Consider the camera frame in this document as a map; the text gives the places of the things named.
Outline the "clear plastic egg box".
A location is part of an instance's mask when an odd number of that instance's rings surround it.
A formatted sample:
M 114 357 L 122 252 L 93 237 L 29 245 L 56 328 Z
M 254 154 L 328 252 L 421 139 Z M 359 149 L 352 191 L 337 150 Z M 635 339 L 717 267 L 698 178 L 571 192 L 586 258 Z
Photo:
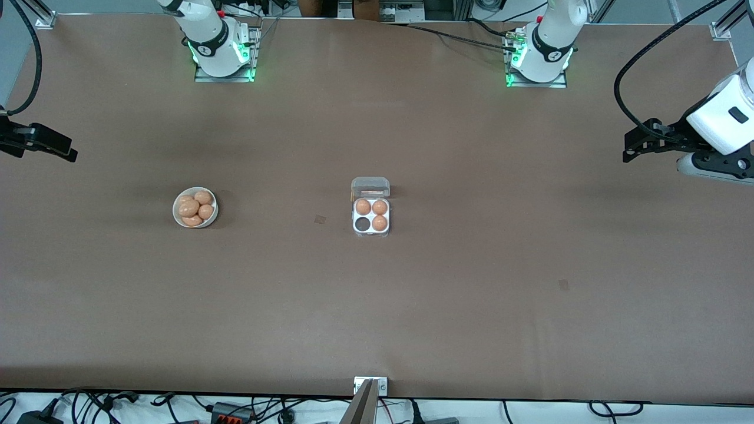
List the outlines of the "clear plastic egg box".
M 350 186 L 351 193 L 351 227 L 355 234 L 360 237 L 386 237 L 391 230 L 391 202 L 389 196 L 391 185 L 385 177 L 366 177 L 360 176 L 352 180 Z M 389 210 L 385 214 L 388 218 L 389 225 L 383 233 L 375 233 L 372 230 L 372 220 L 374 212 L 367 216 L 361 216 L 355 211 L 355 202 L 360 198 L 365 198 L 373 204 L 376 200 L 382 199 L 388 202 Z

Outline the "black box with orange terminals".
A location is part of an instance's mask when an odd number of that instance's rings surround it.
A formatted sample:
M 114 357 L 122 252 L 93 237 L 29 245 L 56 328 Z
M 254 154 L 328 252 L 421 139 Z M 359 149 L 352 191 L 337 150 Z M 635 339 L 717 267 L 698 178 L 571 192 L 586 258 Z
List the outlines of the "black box with orange terminals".
M 211 411 L 210 424 L 252 424 L 256 413 L 251 405 L 217 402 Z

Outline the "white bowl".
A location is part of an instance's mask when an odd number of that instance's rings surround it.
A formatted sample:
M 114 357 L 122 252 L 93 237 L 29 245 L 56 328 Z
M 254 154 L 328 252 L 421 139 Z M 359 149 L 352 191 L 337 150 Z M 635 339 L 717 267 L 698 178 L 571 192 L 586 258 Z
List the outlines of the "white bowl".
M 181 217 L 177 214 L 177 206 L 178 206 L 177 198 L 178 198 L 178 196 L 182 196 L 182 195 L 192 195 L 193 196 L 194 193 L 196 193 L 196 191 L 199 191 L 199 190 L 207 190 L 207 191 L 210 191 L 213 194 L 213 196 L 214 196 L 214 202 L 212 203 L 212 205 L 214 207 L 214 213 L 213 213 L 212 217 L 210 217 L 210 219 L 204 221 L 202 223 L 202 225 L 197 226 L 197 227 L 186 227 L 181 222 L 181 220 L 180 220 Z M 213 193 L 211 190 L 208 190 L 208 188 L 204 188 L 204 187 L 200 187 L 200 186 L 188 188 L 188 190 L 182 191 L 180 193 L 180 195 L 178 195 L 178 196 L 177 196 L 177 198 L 173 202 L 172 213 L 173 213 L 173 220 L 175 220 L 175 222 L 178 225 L 180 225 L 181 227 L 184 227 L 184 228 L 207 228 L 207 227 L 209 227 L 216 220 L 216 218 L 219 215 L 219 201 L 218 201 L 218 198 L 215 195 L 215 193 Z

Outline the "black plug connector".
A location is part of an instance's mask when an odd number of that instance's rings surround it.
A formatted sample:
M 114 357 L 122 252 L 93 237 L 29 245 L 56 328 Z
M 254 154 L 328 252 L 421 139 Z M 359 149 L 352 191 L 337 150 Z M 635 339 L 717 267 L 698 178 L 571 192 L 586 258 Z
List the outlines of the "black plug connector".
M 101 402 L 100 410 L 104 412 L 110 412 L 111 410 L 113 410 L 115 403 L 119 400 L 127 400 L 130 403 L 135 403 L 139 400 L 139 395 L 137 394 L 137 392 L 133 391 L 123 391 L 119 393 L 109 394 Z

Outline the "black power adapter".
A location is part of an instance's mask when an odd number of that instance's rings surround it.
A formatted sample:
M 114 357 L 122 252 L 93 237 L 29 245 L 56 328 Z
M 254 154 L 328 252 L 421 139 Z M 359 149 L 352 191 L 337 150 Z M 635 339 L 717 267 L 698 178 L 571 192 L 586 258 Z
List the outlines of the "black power adapter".
M 24 412 L 17 419 L 16 424 L 64 424 L 64 422 L 52 415 L 46 415 L 42 411 L 33 410 Z

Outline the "grey power strip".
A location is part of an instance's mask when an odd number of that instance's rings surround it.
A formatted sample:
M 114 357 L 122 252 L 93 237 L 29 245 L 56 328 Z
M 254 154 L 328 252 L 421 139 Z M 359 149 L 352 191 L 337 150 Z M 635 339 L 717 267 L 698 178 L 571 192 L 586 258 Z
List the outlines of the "grey power strip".
M 424 0 L 379 0 L 381 22 L 410 24 L 425 20 Z

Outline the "aluminium frame profile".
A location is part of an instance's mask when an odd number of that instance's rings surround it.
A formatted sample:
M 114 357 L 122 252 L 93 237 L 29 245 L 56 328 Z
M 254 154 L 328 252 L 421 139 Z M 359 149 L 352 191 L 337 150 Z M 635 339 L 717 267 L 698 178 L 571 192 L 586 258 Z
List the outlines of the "aluminium frame profile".
M 53 11 L 44 0 L 16 0 L 19 5 L 23 5 L 34 17 L 35 22 L 38 16 L 42 14 L 49 14 Z
M 754 0 L 736 0 L 732 7 L 730 7 L 722 16 L 714 22 L 728 22 L 732 27 L 737 26 L 740 22 L 747 18 L 752 27 L 754 27 Z

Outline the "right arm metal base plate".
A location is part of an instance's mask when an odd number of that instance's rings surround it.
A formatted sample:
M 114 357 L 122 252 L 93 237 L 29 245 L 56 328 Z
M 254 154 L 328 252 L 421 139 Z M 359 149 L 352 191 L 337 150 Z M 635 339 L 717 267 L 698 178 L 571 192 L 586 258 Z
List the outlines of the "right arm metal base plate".
M 255 81 L 260 38 L 259 27 L 238 22 L 232 37 L 216 51 L 214 57 L 202 57 L 193 50 L 192 59 L 196 64 L 194 80 L 223 83 Z

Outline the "small metal edge bracket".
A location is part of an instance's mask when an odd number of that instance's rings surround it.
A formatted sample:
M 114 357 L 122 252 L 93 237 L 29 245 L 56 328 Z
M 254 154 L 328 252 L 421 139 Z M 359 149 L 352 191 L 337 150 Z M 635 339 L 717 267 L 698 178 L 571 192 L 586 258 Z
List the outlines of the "small metal edge bracket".
M 376 391 L 378 397 L 384 398 L 388 396 L 388 382 L 389 379 L 384 376 L 355 376 L 353 378 L 353 394 L 359 392 L 362 384 L 372 380 L 372 391 Z

